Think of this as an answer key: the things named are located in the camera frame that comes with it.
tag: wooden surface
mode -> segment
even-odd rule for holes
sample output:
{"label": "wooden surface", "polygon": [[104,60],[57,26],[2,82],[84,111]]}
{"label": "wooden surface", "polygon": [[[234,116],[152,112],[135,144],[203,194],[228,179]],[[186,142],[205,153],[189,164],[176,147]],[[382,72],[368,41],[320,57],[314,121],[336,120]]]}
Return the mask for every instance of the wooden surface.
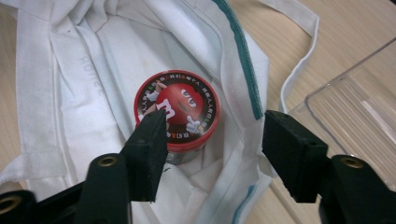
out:
{"label": "wooden surface", "polygon": [[[389,0],[302,0],[320,16],[318,44],[288,100],[289,108],[396,36],[396,6]],[[284,15],[256,0],[230,0],[242,26],[270,58],[268,109],[305,55],[310,37]],[[0,170],[19,153],[15,103],[16,22],[0,8]],[[316,204],[295,204],[277,178],[247,223],[319,223]]]}

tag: red lid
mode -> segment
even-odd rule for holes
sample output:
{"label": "red lid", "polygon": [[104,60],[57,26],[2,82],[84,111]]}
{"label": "red lid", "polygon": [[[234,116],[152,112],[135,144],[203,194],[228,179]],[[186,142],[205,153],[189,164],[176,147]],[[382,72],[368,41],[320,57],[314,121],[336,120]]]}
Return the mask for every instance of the red lid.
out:
{"label": "red lid", "polygon": [[169,70],[149,78],[134,99],[136,123],[149,112],[166,110],[168,150],[185,152],[202,146],[219,120],[219,100],[203,78]]}

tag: green trim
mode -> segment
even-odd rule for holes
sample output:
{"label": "green trim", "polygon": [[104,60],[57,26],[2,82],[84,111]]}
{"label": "green trim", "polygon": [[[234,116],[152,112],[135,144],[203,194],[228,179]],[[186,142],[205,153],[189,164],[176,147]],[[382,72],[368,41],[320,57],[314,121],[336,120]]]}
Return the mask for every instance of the green trim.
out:
{"label": "green trim", "polygon": [[253,109],[255,119],[260,119],[263,116],[262,104],[260,101],[259,90],[257,87],[257,80],[254,74],[253,64],[248,54],[248,44],[245,39],[244,32],[236,18],[233,10],[228,5],[226,0],[213,0],[221,11],[224,12],[227,19],[230,21],[231,29],[233,30],[236,46],[238,48],[239,58],[241,60],[242,69],[244,70],[245,80],[247,82],[248,94]]}

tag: tin lid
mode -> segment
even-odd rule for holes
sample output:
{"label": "tin lid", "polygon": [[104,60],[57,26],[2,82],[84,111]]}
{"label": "tin lid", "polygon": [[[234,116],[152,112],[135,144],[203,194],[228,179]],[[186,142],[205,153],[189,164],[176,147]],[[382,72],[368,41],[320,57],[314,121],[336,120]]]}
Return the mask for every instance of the tin lid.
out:
{"label": "tin lid", "polygon": [[149,78],[134,99],[136,124],[148,113],[166,110],[168,150],[186,152],[201,147],[219,120],[219,100],[201,77],[169,70]]}

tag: brass screw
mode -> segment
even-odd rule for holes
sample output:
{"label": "brass screw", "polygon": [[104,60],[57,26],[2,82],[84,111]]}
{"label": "brass screw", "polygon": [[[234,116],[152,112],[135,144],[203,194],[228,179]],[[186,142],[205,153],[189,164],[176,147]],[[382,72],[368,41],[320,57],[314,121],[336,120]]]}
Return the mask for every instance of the brass screw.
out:
{"label": "brass screw", "polygon": [[360,169],[363,168],[363,163],[352,158],[342,158],[341,162],[349,167]]}
{"label": "brass screw", "polygon": [[116,157],[108,156],[108,157],[104,157],[101,160],[99,160],[98,165],[100,165],[102,167],[107,167],[107,166],[114,165],[116,163],[117,163]]}
{"label": "brass screw", "polygon": [[0,215],[3,215],[12,209],[16,208],[22,201],[22,198],[18,195],[10,195],[0,200]]}

